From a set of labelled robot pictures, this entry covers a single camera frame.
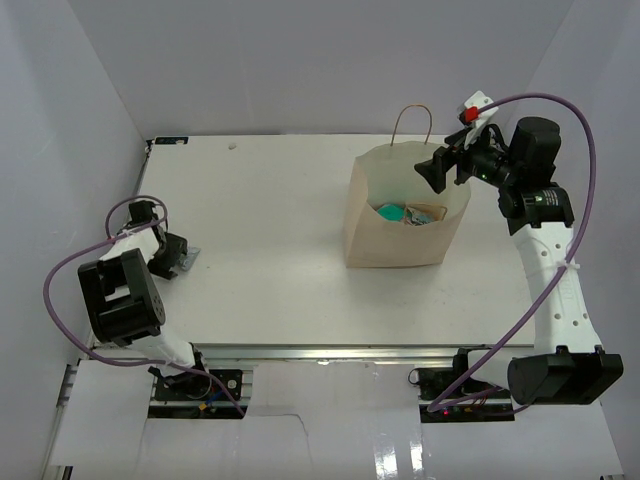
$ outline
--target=white tabletop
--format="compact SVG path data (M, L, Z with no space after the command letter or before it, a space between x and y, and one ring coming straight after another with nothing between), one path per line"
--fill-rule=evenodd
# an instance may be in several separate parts
M345 267L341 230L353 160L388 142L386 135L283 135L154 145L141 193L163 199L170 231L202 248L190 272L155 279L167 322L199 344L498 340L530 299L493 187L471 180L471 201L442 265ZM533 322L512 343L532 342Z

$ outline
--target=white wall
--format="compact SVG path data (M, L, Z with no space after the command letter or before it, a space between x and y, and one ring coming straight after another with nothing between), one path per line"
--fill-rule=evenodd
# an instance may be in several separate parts
M625 374L602 403L625 474L640 478L640 3L575 2L536 71L530 91L555 93L588 115L598 153L597 194L577 260L593 324ZM522 103L514 117L542 114L560 123L557 181L581 217L588 160L584 134L570 113L543 101Z
M70 3L150 138L384 133L416 102L446 133L478 88L526 88L571 0ZM426 130L424 113L405 121Z
M48 270L103 238L144 142L66 0L0 0L0 476L40 478L56 399L76 352L42 302ZM82 337L75 267L54 303Z

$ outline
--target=brown paper bag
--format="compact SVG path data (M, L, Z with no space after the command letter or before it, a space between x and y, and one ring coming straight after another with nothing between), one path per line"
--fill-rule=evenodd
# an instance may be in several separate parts
M455 186L454 170L440 195L413 166L440 147L404 142L381 145L357 157L344 220L347 267L414 267L442 263L471 196L469 184ZM414 226L385 220L376 210L392 203L444 206L441 221Z

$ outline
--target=white cardboard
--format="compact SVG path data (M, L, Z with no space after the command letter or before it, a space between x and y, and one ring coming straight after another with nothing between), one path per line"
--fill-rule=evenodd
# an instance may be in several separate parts
M145 367L80 363L51 453L51 465L97 475L135 466L147 419L153 376Z
M418 394L406 381L410 369L263 364L254 372L248 415L297 417L315 478L423 478Z

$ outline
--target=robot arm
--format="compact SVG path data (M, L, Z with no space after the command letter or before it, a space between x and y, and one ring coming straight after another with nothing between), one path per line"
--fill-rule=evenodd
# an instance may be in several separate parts
M154 203L129 205L131 221L123 231L148 224L157 216ZM151 274L166 280L188 254L187 240L155 226L118 241L99 260L78 269L91 327L103 343L115 343L142 353L146 358L205 370L195 347L178 337L165 323L165 312ZM209 380L169 365L150 368L167 386L200 398L209 390Z
M477 177L499 191L498 205L518 248L532 299L549 285L573 239L573 211L564 189L551 181L560 148L560 128L550 120L527 117L518 122L507 146L489 118L466 121L469 108L491 102L476 92L460 119L467 127L448 137L433 160L415 169L436 193L445 188L446 172L456 166L456 184ZM495 113L491 109L485 114ZM619 355L602 348L587 313L578 278L578 265L567 271L535 314L533 356L512 358L499 351L472 377L511 391L521 405L588 404L602 394L623 371ZM471 350L474 365L484 350Z

